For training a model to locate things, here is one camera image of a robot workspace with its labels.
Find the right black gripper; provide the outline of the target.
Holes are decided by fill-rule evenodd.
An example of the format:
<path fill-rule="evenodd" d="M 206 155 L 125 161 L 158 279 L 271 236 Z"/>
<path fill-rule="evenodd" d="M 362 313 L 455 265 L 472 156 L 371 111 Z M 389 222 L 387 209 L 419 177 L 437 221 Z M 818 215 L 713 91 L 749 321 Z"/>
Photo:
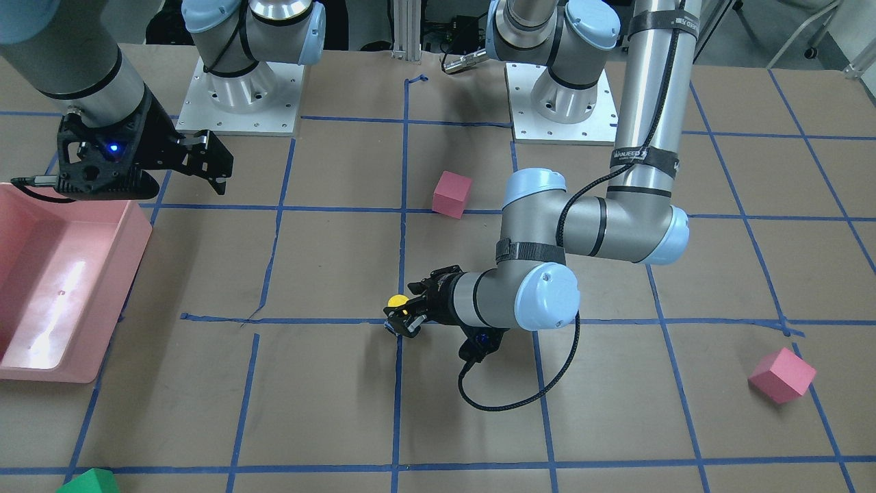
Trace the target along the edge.
<path fill-rule="evenodd" d="M 63 116 L 57 153 L 56 191 L 78 201 L 153 199 L 159 184 L 150 170 L 196 175 L 222 196 L 233 172 L 233 156 L 216 134 L 186 138 L 150 90 L 113 125 L 91 128 L 78 114 Z"/>

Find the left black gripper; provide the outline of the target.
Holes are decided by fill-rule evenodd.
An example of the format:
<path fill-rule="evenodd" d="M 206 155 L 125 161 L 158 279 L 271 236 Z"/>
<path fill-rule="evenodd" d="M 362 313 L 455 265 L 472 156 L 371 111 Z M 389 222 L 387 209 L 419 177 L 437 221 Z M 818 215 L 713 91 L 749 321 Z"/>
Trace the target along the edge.
<path fill-rule="evenodd" d="M 464 271 L 460 266 L 444 266 L 434 270 L 428 278 L 408 283 L 408 290 L 414 294 L 408 311 L 401 306 L 385 307 L 384 327 L 395 336 L 413 339 L 420 332 L 420 325 L 435 321 L 448 327 L 463 327 L 462 319 L 456 314 L 453 294 L 457 281 Z"/>

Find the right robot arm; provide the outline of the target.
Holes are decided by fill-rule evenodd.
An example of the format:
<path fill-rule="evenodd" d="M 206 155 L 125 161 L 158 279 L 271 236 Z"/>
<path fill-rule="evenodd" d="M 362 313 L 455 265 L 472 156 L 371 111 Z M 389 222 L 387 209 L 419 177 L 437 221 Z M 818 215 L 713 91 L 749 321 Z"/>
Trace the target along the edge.
<path fill-rule="evenodd" d="M 101 1 L 3 1 L 2 57 L 62 109 L 55 175 L 13 178 L 50 203 L 145 200 L 153 170 L 199 177 L 224 194 L 233 156 L 210 130 L 187 137 L 101 24 Z M 181 16 L 211 96 L 225 112 L 272 97 L 270 63 L 306 66 L 322 56 L 318 1 L 183 1 Z"/>

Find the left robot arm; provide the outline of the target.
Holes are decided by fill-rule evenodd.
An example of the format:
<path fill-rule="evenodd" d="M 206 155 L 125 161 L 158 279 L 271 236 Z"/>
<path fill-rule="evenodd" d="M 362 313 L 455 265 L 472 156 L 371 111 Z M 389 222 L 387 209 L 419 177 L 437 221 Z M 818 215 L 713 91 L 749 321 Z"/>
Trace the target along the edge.
<path fill-rule="evenodd" d="M 567 255 L 664 265 L 683 254 L 688 216 L 671 194 L 701 10 L 700 1 L 635 2 L 605 197 L 570 194 L 565 178 L 546 168 L 513 173 L 494 268 L 448 266 L 410 283 L 413 299 L 384 309 L 392 334 L 412 338 L 426 321 L 563 328 L 581 305 Z M 493 1 L 486 18 L 488 56 L 544 66 L 548 87 L 539 102 L 550 104 L 568 94 L 594 97 L 621 30 L 602 1 Z"/>

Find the pink cube near left arm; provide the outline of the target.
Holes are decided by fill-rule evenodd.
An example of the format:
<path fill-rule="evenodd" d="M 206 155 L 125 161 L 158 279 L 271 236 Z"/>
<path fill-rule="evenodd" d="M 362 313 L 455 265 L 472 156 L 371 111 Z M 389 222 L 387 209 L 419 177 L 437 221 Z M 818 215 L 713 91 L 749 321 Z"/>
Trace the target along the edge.
<path fill-rule="evenodd" d="M 817 370 L 790 349 L 764 356 L 748 382 L 776 405 L 800 399 L 814 381 Z"/>

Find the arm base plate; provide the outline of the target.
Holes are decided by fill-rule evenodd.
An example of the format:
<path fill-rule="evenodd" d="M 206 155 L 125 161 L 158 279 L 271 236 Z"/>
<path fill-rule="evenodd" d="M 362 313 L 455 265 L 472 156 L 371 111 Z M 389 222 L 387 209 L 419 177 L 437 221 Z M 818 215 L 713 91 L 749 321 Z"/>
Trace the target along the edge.
<path fill-rule="evenodd" d="M 517 143 L 614 145 L 617 110 L 605 71 L 585 90 L 561 86 L 534 64 L 507 63 L 506 80 Z"/>
<path fill-rule="evenodd" d="M 294 136 L 305 74 L 301 65 L 261 62 L 249 74 L 222 78 L 207 74 L 198 60 L 176 129 L 183 134 Z"/>

